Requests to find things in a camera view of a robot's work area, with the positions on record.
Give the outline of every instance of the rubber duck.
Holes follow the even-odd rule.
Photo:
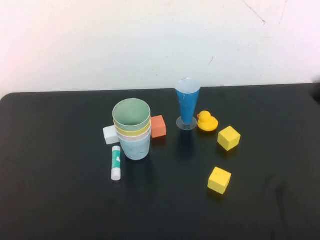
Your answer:
[[[202,111],[197,117],[199,118],[198,127],[201,130],[212,132],[217,129],[219,122],[214,116],[211,116],[210,112]]]

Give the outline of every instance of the white foam block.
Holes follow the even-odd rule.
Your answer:
[[[119,142],[118,135],[116,133],[116,127],[114,125],[107,126],[103,129],[103,135],[106,144],[116,144]]]

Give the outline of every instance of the clear plastic base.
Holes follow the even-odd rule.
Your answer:
[[[178,128],[180,128],[181,130],[185,130],[185,131],[189,131],[194,129],[197,126],[197,120],[193,117],[192,118],[192,123],[191,124],[184,124],[184,122],[182,121],[181,116],[176,120],[176,125],[178,126]]]

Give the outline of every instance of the block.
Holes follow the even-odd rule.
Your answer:
[[[106,144],[116,144],[119,142],[118,135],[116,133],[115,125],[107,126],[103,129],[103,135]]]
[[[236,147],[240,142],[241,135],[234,130],[232,126],[228,126],[219,132],[218,143],[227,151]]]
[[[231,173],[215,167],[208,181],[208,188],[219,194],[224,194],[231,178]]]
[[[154,116],[151,118],[151,136],[152,138],[158,138],[167,134],[165,120],[160,116]]]

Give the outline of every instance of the cup rim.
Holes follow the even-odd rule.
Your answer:
[[[126,136],[126,135],[122,134],[121,132],[119,132],[120,134],[122,134],[122,135],[124,135],[124,136],[126,136],[126,137],[137,137],[137,136],[142,135],[143,133],[140,134],[140,135],[134,136],[136,133],[140,132],[141,130],[143,130],[144,128],[146,128],[148,125],[149,125],[149,127],[151,126],[151,119],[149,120],[149,122],[148,122],[143,128],[141,128],[140,130],[137,130],[137,131],[126,131],[126,130],[123,130],[123,129],[121,129],[120,127],[118,127],[118,126],[116,125],[116,123],[115,123],[114,120],[113,120],[113,123],[114,123],[115,130],[116,130],[117,132],[118,132],[118,129],[119,129],[119,130],[121,130],[122,132],[124,132],[124,133],[130,133],[130,134],[132,134],[133,136]]]
[[[142,139],[140,139],[140,140],[138,140],[138,141],[127,141],[127,140],[122,139],[122,138],[119,137],[119,136],[118,136],[118,138],[121,139],[122,141],[126,142],[126,143],[137,143],[137,142],[140,142],[140,141],[142,141],[142,140],[145,140],[149,135],[151,135],[151,129],[148,130],[148,131],[149,131],[149,133],[148,133],[144,138],[142,138]]]
[[[183,80],[185,80],[185,79],[195,80],[195,81],[197,82],[197,84],[199,85],[199,86],[198,86],[199,88],[198,88],[197,90],[193,91],[193,92],[188,92],[188,93],[183,92],[184,94],[194,94],[194,93],[198,92],[198,91],[201,89],[201,84],[200,84],[200,82],[199,82],[197,79],[194,79],[194,78],[192,78],[192,77],[185,77],[185,78],[180,79],[180,80],[175,84],[174,89],[177,90],[177,91],[179,91],[179,90],[177,89],[177,86],[178,86],[178,84],[179,84],[181,81],[183,81]]]
[[[143,134],[145,134],[145,133],[148,133],[147,135],[146,135],[146,137],[151,133],[151,125],[150,125],[150,127],[148,128],[148,130],[147,131],[145,131],[144,133],[142,133],[141,135],[143,135]],[[118,138],[120,138],[122,141],[125,141],[125,142],[128,142],[128,143],[136,143],[136,142],[139,142],[139,141],[142,141],[143,139],[145,139],[146,137],[144,137],[144,138],[142,138],[142,139],[140,139],[140,140],[137,140],[137,141],[128,141],[128,140],[125,140],[125,139],[123,139],[122,137],[126,137],[126,138],[130,138],[130,139],[134,139],[134,138],[137,138],[137,137],[140,137],[141,135],[138,135],[138,136],[125,136],[125,135],[123,135],[123,134],[121,134],[120,132],[118,132],[117,130],[116,130],[116,133],[117,133],[117,136],[118,136]]]
[[[141,123],[139,123],[139,124],[137,124],[137,125],[125,125],[125,124],[122,124],[122,123],[118,122],[118,121],[115,119],[115,109],[116,109],[116,107],[117,107],[120,103],[122,103],[123,101],[126,101],[126,100],[139,100],[139,101],[145,103],[145,104],[147,105],[148,109],[149,109],[149,115],[148,115],[148,117],[146,118],[146,120],[144,120],[143,122],[141,122]],[[127,98],[127,99],[123,99],[122,101],[118,102],[118,103],[114,106],[114,108],[113,108],[113,110],[112,110],[113,121],[115,121],[117,124],[122,125],[122,126],[124,126],[124,127],[137,127],[137,126],[139,126],[139,125],[143,125],[144,123],[146,123],[146,121],[148,121],[148,119],[150,118],[150,116],[151,116],[150,106],[148,105],[148,103],[146,103],[145,101],[143,101],[143,100],[141,100],[141,99],[138,99],[138,98]]]

